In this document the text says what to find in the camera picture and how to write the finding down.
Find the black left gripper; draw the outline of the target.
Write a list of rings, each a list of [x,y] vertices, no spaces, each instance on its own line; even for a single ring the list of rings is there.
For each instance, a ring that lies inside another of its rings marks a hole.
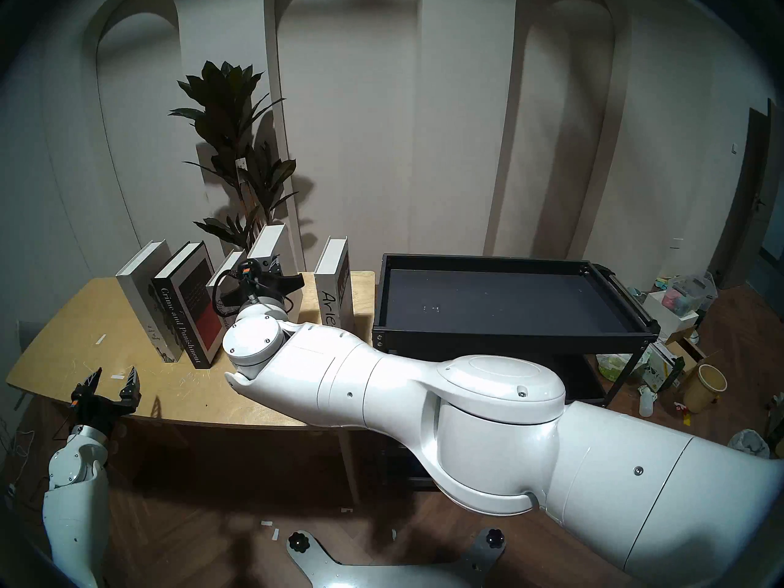
[[[119,418],[135,413],[138,409],[141,393],[140,379],[135,367],[131,368],[126,385],[120,391],[119,401],[111,401],[95,394],[101,374],[102,368],[99,367],[72,391],[72,433],[76,432],[77,426],[84,426],[98,430],[106,439],[110,439]]]

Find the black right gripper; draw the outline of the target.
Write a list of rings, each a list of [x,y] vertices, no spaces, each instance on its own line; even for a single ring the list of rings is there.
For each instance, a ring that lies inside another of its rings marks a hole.
[[[253,274],[239,275],[239,307],[248,304],[264,303],[286,308],[284,294],[292,294],[305,285],[302,273],[294,275]]]

